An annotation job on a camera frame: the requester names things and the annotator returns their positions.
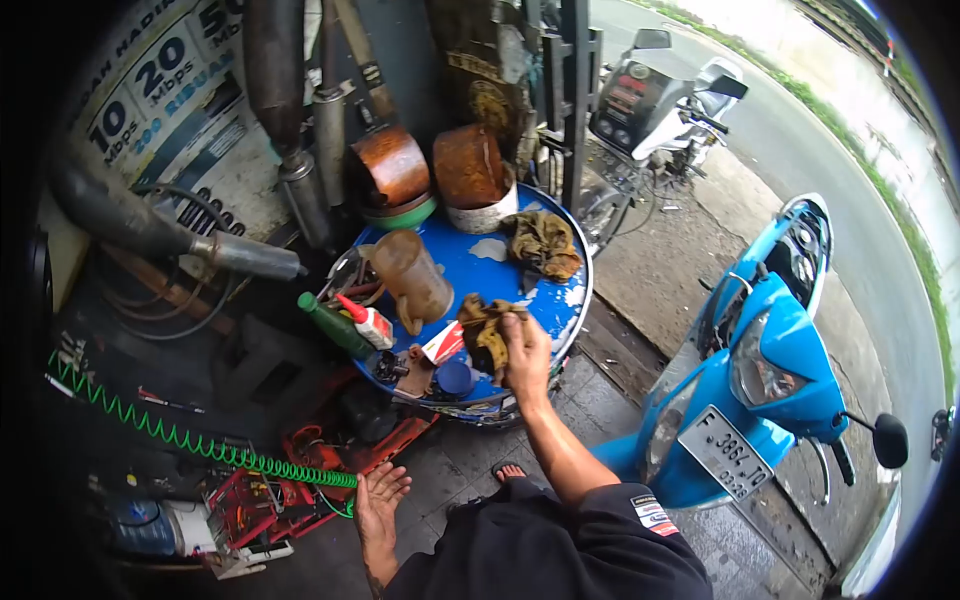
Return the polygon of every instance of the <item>white motorcycle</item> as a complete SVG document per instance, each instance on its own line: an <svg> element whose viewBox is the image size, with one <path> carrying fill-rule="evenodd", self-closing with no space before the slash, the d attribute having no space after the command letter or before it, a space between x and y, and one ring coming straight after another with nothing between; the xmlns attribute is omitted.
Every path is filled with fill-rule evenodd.
<svg viewBox="0 0 960 600"><path fill-rule="evenodd" d="M720 119L747 93L736 64L715 57L691 72L661 29L639 30L634 47L601 77L577 215L591 255L610 243L644 187L657 196L690 173L707 176L700 165L709 149L726 145Z"/></svg>

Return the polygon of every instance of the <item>scooter mirror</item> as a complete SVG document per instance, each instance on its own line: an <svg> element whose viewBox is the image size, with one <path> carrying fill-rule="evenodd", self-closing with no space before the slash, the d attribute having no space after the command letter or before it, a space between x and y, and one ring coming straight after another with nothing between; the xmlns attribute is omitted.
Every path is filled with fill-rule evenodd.
<svg viewBox="0 0 960 600"><path fill-rule="evenodd" d="M906 427L888 413L880 413L874 423L876 461L886 468L900 468L906 463L908 442Z"/></svg>
<svg viewBox="0 0 960 600"><path fill-rule="evenodd" d="M634 37L634 50L669 48L670 32L663 29L638 29Z"/></svg>
<svg viewBox="0 0 960 600"><path fill-rule="evenodd" d="M743 98L747 95L747 86L737 81L729 75L721 75L713 80L707 91L711 91L722 96L731 96L733 98Z"/></svg>

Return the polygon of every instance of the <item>road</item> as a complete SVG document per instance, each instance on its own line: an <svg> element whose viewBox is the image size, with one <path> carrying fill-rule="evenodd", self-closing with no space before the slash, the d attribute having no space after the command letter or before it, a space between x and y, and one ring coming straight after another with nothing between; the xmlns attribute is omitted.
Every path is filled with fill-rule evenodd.
<svg viewBox="0 0 960 600"><path fill-rule="evenodd" d="M665 20L623 0L590 2L590 25L604 30L607 62L619 60L636 29L658 28ZM695 35L673 35L673 47L695 69L723 53ZM833 268L870 329L894 412L910 437L910 459L901 470L900 542L936 473L928 451L930 419L944 406L943 366L923 282L883 200L843 146L789 92L735 53L725 56L742 65L750 88L724 119L733 153L780 198L816 191L828 203Z"/></svg>

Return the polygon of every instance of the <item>motorcycle exhaust pipe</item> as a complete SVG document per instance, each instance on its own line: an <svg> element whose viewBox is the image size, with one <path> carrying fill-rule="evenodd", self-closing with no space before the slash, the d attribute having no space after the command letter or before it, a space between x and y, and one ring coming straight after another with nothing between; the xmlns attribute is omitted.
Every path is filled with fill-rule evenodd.
<svg viewBox="0 0 960 600"><path fill-rule="evenodd" d="M347 137L344 119L347 94L340 87L334 64L336 9L332 0L324 0L320 28L323 35L323 84L313 93L313 132L317 140L317 169L328 206L344 203L344 152Z"/></svg>
<svg viewBox="0 0 960 600"><path fill-rule="evenodd" d="M247 92L280 155L278 177L307 244L331 252L327 206L313 157L300 148L303 0L249 0L243 28Z"/></svg>
<svg viewBox="0 0 960 600"><path fill-rule="evenodd" d="M296 252L216 230L211 237L162 217L116 173L95 177L75 156L51 160L47 180L66 216L95 238L146 258L192 254L215 267L289 281L306 273Z"/></svg>

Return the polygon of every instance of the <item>dirty rag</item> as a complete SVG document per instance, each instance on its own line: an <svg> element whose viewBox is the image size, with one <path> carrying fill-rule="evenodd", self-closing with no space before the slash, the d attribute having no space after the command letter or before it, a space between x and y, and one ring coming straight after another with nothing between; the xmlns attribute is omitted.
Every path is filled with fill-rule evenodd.
<svg viewBox="0 0 960 600"><path fill-rule="evenodd" d="M511 232L510 256L558 283L566 283L584 264L573 246L573 231L546 210L518 212L500 226Z"/></svg>
<svg viewBox="0 0 960 600"><path fill-rule="evenodd" d="M507 366L507 344L500 335L500 319L504 313L515 313L527 318L525 306L494 300L485 304L479 294L467 294L457 310L457 321L464 328L464 344L473 361L473 367L493 375L493 385L502 386Z"/></svg>

